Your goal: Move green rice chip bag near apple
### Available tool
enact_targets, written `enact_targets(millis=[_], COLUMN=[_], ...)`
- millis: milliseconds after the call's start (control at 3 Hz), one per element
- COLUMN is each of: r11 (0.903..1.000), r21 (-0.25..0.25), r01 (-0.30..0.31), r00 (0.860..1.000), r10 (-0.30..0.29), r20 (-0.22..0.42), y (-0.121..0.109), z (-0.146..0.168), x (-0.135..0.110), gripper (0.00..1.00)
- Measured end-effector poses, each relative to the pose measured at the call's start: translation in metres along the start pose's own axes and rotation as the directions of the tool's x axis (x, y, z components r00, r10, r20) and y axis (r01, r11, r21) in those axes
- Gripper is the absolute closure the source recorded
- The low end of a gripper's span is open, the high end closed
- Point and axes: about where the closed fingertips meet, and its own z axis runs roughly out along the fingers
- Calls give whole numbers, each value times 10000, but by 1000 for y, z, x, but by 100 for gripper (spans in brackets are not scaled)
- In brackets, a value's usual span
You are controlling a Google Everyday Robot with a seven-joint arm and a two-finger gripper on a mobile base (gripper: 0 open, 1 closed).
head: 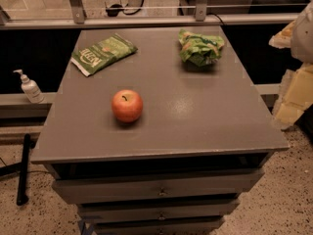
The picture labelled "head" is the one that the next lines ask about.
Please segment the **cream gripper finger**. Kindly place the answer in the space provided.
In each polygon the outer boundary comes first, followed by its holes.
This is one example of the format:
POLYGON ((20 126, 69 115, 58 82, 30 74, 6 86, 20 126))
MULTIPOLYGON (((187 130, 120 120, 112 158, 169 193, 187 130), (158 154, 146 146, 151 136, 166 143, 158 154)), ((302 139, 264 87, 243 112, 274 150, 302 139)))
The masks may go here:
POLYGON ((294 25, 295 21, 292 21, 277 34, 273 35, 269 40, 269 45, 278 49, 290 48, 294 25))
POLYGON ((313 65, 303 63, 283 75, 272 114, 278 126, 293 126, 313 104, 313 65))

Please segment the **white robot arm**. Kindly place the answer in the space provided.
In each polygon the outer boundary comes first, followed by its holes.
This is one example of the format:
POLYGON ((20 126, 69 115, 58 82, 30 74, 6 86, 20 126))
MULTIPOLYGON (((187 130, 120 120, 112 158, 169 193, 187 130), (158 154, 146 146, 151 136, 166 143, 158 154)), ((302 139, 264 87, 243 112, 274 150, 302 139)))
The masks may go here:
POLYGON ((313 1, 295 21, 273 35, 269 45, 290 48, 291 56, 302 62, 299 69, 287 70, 283 75, 279 98, 272 111, 275 123, 287 129, 313 105, 313 1))

